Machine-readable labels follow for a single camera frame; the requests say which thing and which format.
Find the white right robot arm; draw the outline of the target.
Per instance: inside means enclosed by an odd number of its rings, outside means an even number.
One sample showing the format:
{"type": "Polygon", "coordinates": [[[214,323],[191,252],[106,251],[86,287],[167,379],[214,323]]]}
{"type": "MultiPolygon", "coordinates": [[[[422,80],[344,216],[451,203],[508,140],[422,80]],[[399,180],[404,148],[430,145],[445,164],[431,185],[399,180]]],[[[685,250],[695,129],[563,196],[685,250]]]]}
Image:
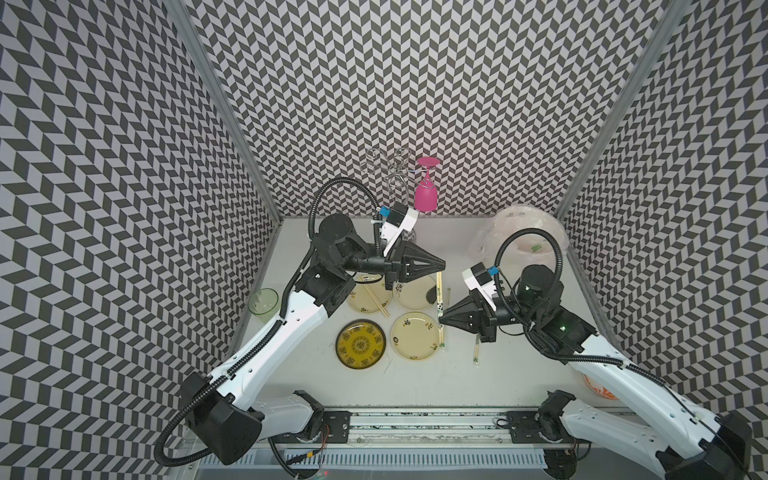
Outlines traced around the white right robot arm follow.
{"type": "Polygon", "coordinates": [[[491,266],[478,263],[464,271],[469,294],[446,310],[440,322],[474,334],[481,343],[495,341],[502,326],[519,325],[536,352],[597,381],[642,420],[601,413],[555,390],[534,416],[544,441],[560,443],[571,437],[597,444],[661,479],[749,478],[753,432],[746,418],[738,412],[718,415],[676,393],[592,324],[562,307],[563,263],[562,249],[549,232],[519,230],[503,241],[491,266]],[[501,261],[515,240],[528,235],[547,241],[554,265],[528,265],[510,282],[501,261]]]}

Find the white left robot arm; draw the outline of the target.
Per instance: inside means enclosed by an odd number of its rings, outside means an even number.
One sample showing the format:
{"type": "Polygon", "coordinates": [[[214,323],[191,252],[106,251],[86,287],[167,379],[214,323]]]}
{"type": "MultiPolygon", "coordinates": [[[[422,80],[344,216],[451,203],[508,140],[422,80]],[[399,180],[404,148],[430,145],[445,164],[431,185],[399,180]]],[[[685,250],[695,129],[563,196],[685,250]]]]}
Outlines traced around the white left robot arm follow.
{"type": "Polygon", "coordinates": [[[305,391],[269,401],[258,395],[287,356],[346,301],[357,275],[380,276],[392,288],[445,269],[444,260],[402,239],[418,218],[415,208],[400,202],[382,205],[356,179],[323,184],[310,206],[309,248],[283,290],[279,311],[209,374],[194,373],[182,383],[182,405],[153,445],[155,461],[179,467],[215,455],[230,465],[258,441],[274,446],[286,434],[307,441],[320,435],[324,407],[305,391]],[[369,201],[372,241],[345,214],[317,217],[335,185],[354,187],[369,201]]]}

